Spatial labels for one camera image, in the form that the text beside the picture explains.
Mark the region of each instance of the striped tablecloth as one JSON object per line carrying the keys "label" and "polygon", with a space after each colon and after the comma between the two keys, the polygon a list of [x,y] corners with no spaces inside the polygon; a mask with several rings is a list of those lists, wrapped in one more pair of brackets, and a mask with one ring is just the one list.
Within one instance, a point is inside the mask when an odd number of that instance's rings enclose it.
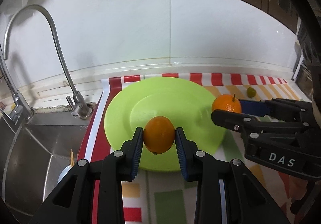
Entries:
{"label": "striped tablecloth", "polygon": [[[112,149],[104,131],[104,114],[112,99],[128,85],[155,76],[178,77],[198,83],[214,96],[230,93],[239,99],[248,99],[246,90],[253,87],[255,100],[288,98],[299,100],[300,96],[281,78],[241,75],[241,74],[159,74],[114,77],[102,80],[103,93],[89,123],[83,139],[79,159],[90,162],[104,159]],[[265,116],[262,120],[273,121]],[[290,212],[288,175],[258,165],[243,157],[244,145],[239,136],[227,130],[224,140],[213,156],[230,161],[239,158],[251,170],[277,204],[282,208],[291,223],[298,222],[298,216]],[[94,190],[93,220],[97,223],[98,185]],[[126,223],[149,224],[193,224],[196,205],[196,183],[187,183],[180,172],[158,173],[139,170],[133,182],[123,182],[123,204]]]}

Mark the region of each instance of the orange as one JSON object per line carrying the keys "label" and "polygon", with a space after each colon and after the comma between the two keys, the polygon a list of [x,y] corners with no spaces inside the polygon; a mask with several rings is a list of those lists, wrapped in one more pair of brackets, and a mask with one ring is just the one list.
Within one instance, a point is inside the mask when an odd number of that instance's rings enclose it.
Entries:
{"label": "orange", "polygon": [[242,113],[240,101],[235,98],[235,95],[230,94],[222,94],[214,100],[212,111],[216,109]]}
{"label": "orange", "polygon": [[144,144],[153,154],[168,151],[175,140],[175,128],[171,121],[163,116],[152,118],[145,126]]}

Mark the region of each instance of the lime green plate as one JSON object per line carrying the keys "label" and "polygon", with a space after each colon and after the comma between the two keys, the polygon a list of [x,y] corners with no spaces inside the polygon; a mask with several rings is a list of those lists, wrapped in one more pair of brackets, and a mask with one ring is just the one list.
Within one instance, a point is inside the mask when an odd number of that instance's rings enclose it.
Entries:
{"label": "lime green plate", "polygon": [[[130,140],[136,127],[145,128],[155,116],[165,116],[175,128],[182,127],[186,138],[200,150],[214,154],[225,129],[211,121],[215,97],[204,87],[188,80],[154,77],[123,89],[109,104],[105,114],[105,133],[114,150]],[[178,171],[175,144],[165,153],[154,155],[143,147],[140,168],[152,171]]]}

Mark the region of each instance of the stainless steel sink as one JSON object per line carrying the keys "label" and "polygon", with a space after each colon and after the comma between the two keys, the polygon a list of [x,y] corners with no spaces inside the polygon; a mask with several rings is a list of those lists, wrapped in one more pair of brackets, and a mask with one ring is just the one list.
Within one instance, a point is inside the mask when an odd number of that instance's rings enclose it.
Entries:
{"label": "stainless steel sink", "polygon": [[4,167],[2,196],[22,224],[28,223],[70,164],[70,149],[77,154],[89,121],[70,112],[43,113],[17,130]]}

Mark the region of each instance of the lime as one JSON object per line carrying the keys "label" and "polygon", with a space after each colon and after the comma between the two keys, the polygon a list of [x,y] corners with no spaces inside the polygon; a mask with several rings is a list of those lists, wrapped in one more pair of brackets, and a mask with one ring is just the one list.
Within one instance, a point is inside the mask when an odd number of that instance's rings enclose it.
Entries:
{"label": "lime", "polygon": [[253,98],[254,96],[256,96],[256,91],[255,89],[253,89],[252,87],[249,87],[246,91],[246,95],[249,97],[249,98]]}

